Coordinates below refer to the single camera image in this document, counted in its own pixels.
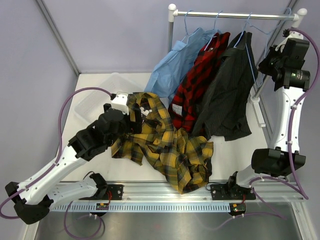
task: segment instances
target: black bracket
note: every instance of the black bracket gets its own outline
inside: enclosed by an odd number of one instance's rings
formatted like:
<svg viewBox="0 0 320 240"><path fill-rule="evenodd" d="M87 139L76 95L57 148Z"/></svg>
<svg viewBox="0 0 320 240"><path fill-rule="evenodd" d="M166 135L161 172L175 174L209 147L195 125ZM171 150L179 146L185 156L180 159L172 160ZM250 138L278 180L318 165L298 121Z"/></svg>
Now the black bracket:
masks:
<svg viewBox="0 0 320 240"><path fill-rule="evenodd" d="M247 206L246 206L245 203L241 203L241 204L230 203L229 206L230 206L229 214L231 216L238 216L238 215L241 215L241 214L245 214L246 210L247 210Z"/></svg>
<svg viewBox="0 0 320 240"><path fill-rule="evenodd" d="M306 156L292 153L294 169L298 170L306 163ZM256 149L252 154L251 167L256 174L267 174L271 177L288 176L292 173L289 153L281 149Z"/></svg>
<svg viewBox="0 0 320 240"><path fill-rule="evenodd" d="M249 191L243 191L241 187L234 186L232 189L227 188L227 183L211 184L210 192L212 200L243 200L244 195L246 200L255 200L256 195Z"/></svg>
<svg viewBox="0 0 320 240"><path fill-rule="evenodd" d="M122 184L108 184L108 187L106 189L106 194L99 198L99 200L109 200L108 192L110 191L112 197L111 200L120 201L122 200L122 196L124 193L124 186ZM97 200L94 197L84 197L80 200Z"/></svg>

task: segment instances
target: metal frame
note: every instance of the metal frame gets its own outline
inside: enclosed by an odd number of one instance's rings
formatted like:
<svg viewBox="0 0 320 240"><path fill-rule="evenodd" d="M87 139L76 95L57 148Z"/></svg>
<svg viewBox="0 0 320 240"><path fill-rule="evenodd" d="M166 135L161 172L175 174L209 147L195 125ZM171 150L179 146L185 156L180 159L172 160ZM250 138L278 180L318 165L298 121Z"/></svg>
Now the metal frame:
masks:
<svg viewBox="0 0 320 240"><path fill-rule="evenodd" d="M73 182L61 182L57 187L62 187ZM212 200L211 192L202 187L196 191L181 195L167 182L108 182L108 184L123 185L122 200L119 203L240 203L241 200ZM254 185L254 189L263 200L269 203L303 202L303 197L292 188L275 181L263 181Z"/></svg>
<svg viewBox="0 0 320 240"><path fill-rule="evenodd" d="M43 15L46 23L48 24L55 40L57 41L59 47L61 48L67 62L69 63L70 67L74 71L75 75L79 77L79 74L81 73L74 58L72 57L71 53L69 52L69 49L67 48L67 45L63 38L61 37L60 32L58 31L58 28L46 6L46 4L43 2L43 0L34 0L35 4L38 6L41 14Z"/></svg>
<svg viewBox="0 0 320 240"><path fill-rule="evenodd" d="M174 31L174 22L175 17L185 16L188 17L206 17L206 18L228 18L228 19L247 19L250 16L250 19L261 19L261 20L291 20L293 21L293 27L297 28L304 18L305 14L298 13L292 15L286 14L250 14L250 13L225 13L225 12L199 12L199 11L179 11L175 4L170 4L168 6L169 15L169 29L168 29L168 52L172 49L172 41L173 41L173 31Z"/></svg>

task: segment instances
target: metal surface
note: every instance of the metal surface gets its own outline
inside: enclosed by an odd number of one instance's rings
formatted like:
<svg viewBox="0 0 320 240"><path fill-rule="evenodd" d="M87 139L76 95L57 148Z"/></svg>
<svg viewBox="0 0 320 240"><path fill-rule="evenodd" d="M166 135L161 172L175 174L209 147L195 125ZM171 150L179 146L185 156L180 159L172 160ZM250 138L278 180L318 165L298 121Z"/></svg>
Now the metal surface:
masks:
<svg viewBox="0 0 320 240"><path fill-rule="evenodd" d="M272 204L283 220L273 216L248 216L233 219L214 230L228 213L117 213L105 214L101 240L301 240L298 225L290 204ZM247 203L248 212L269 212L263 204ZM83 213L70 213L67 225ZM38 227L35 240L71 240L63 230L62 212L51 212ZM88 237L96 231L98 222L91 218L75 221L68 229L78 237Z"/></svg>
<svg viewBox="0 0 320 240"><path fill-rule="evenodd" d="M172 50L173 34L174 34L174 22L169 22L169 29L168 29L168 53Z"/></svg>
<svg viewBox="0 0 320 240"><path fill-rule="evenodd" d="M230 205L223 202L205 203L136 203L136 202L73 202L70 213L229 213ZM60 205L53 212L65 212L69 204Z"/></svg>
<svg viewBox="0 0 320 240"><path fill-rule="evenodd" d="M188 17L209 17L215 18L226 18L226 19L247 19L250 16L250 19L261 19L261 20L293 20L295 15L269 15L269 14L251 14L250 13L218 13L218 12L198 12L198 11L178 11L178 16L185 16L188 14Z"/></svg>
<svg viewBox="0 0 320 240"><path fill-rule="evenodd" d="M64 56L66 57L69 65L70 65L70 67L73 69L76 76L79 77L80 70L77 67L77 64L74 61L73 57L71 56L63 38L61 37L61 34L59 33L58 28L55 25L55 22L48 11L47 6L45 5L45 3L42 0L34 0L34 1L35 1L36 5L39 7L40 12L42 13L44 19L46 20L51 32L53 33L54 38L56 39L58 45L60 46Z"/></svg>

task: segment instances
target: cable tie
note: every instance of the cable tie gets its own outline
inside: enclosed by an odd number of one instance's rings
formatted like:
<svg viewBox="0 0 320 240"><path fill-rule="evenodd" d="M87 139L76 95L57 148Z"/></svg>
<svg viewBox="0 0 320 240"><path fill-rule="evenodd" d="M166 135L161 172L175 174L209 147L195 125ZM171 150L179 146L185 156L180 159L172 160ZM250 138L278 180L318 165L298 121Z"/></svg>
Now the cable tie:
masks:
<svg viewBox="0 0 320 240"><path fill-rule="evenodd" d="M27 187L27 185L25 185L22 189L25 190L25 191L28 191L28 190L29 190L29 188Z"/></svg>

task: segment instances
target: yellow plaid shirt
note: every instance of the yellow plaid shirt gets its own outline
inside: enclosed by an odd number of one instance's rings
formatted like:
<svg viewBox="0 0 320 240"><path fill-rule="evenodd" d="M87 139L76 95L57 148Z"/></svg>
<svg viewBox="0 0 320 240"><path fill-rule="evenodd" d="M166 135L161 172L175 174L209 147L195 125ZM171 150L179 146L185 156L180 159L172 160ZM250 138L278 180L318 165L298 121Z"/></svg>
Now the yellow plaid shirt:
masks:
<svg viewBox="0 0 320 240"><path fill-rule="evenodd" d="M144 119L141 134L125 135L112 145L113 158L128 158L141 165L145 156L181 194L208 183L212 174L213 142L203 136L188 136L183 128L176 130L156 94L134 93L130 95L128 107L143 107L151 112ZM135 120L134 111L130 112L130 118Z"/></svg>

